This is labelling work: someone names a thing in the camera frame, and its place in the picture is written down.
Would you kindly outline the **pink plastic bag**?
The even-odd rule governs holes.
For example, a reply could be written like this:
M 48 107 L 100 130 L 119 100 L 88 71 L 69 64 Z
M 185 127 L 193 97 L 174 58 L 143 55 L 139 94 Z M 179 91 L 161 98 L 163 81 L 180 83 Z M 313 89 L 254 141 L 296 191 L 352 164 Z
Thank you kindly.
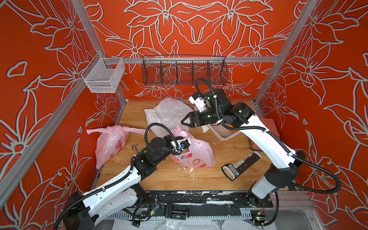
M 114 125 L 106 128 L 87 129 L 87 134 L 100 133 L 97 139 L 95 157 L 96 169 L 100 169 L 124 148 L 129 133 L 144 135 L 145 130 L 128 126 Z
M 213 150 L 209 143 L 196 139 L 189 132 L 180 129 L 179 126 L 172 130 L 175 137 L 189 138 L 191 140 L 189 148 L 180 155 L 170 155 L 170 158 L 182 167 L 189 168 L 209 168 L 214 167 L 216 162 Z

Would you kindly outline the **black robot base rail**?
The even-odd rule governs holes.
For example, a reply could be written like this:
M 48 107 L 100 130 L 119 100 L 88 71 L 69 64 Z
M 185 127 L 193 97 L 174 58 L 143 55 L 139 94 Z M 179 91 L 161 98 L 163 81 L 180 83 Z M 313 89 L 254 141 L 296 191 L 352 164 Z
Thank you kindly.
M 118 211 L 114 217 L 131 220 L 132 214 L 145 216 L 151 212 L 151 220 L 211 219 L 211 220 L 265 220 L 268 211 L 276 207 L 272 196 L 267 195 L 259 203 L 248 199 L 247 191 L 173 191 L 151 190 L 143 198 L 141 208 L 135 206 Z

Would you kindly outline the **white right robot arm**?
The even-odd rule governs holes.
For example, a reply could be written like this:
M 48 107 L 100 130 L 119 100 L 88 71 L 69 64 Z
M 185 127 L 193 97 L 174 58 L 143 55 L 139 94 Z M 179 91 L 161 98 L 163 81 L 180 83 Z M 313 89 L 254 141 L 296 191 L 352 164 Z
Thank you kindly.
M 240 131 L 246 135 L 271 160 L 272 163 L 264 176 L 248 191 L 247 197 L 252 205 L 264 199 L 269 193 L 275 193 L 287 185 L 320 194 L 333 194 L 341 189 L 341 181 L 334 173 L 302 159 L 302 152 L 296 152 L 284 144 L 263 124 L 247 104 L 242 102 L 231 104 L 229 101 L 217 103 L 214 100 L 210 103 L 210 107 L 207 107 L 204 99 L 191 99 L 190 102 L 197 107 L 197 111 L 185 116 L 181 121 L 183 125 L 195 128 L 218 122 L 228 130 Z M 335 187 L 328 190 L 316 190 L 293 183 L 301 164 L 329 175 L 335 181 Z

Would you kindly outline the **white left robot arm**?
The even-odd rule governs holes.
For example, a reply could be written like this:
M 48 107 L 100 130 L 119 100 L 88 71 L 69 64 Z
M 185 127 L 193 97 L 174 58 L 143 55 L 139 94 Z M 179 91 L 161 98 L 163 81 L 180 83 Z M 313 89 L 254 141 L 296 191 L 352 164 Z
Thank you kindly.
M 53 228 L 63 224 L 67 230 L 92 230 L 117 211 L 138 204 L 145 197 L 140 182 L 169 155 L 180 155 L 192 143 L 190 138 L 175 137 L 160 123 L 146 128 L 144 141 L 146 147 L 130 159 L 123 172 L 89 192 L 72 194 Z

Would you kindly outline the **white translucent plastic bag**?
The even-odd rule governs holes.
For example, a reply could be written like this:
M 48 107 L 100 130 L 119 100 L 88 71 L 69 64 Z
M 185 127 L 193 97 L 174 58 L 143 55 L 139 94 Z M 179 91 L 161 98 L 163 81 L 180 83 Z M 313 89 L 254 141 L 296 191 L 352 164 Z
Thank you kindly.
M 165 98 L 156 107 L 144 110 L 148 125 L 160 123 L 170 130 L 174 130 L 179 126 L 181 130 L 185 130 L 199 139 L 200 133 L 203 132 L 201 127 L 191 129 L 181 124 L 181 120 L 190 112 L 194 112 L 190 106 L 173 98 Z

